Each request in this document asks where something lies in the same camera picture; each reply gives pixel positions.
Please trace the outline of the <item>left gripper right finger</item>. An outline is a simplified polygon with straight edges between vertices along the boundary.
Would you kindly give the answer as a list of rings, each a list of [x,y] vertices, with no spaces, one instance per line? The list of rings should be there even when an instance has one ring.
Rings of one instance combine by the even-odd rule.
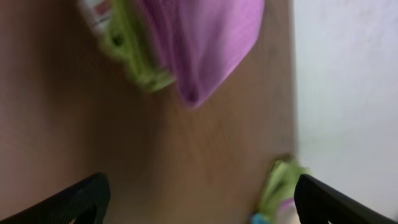
[[[301,224],[397,224],[308,174],[299,177],[294,201]]]

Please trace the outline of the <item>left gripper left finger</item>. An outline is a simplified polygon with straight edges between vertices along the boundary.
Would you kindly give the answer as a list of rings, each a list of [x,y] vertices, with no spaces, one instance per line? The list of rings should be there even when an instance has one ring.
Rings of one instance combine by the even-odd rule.
[[[102,224],[111,197],[108,178],[93,174],[1,224]]]

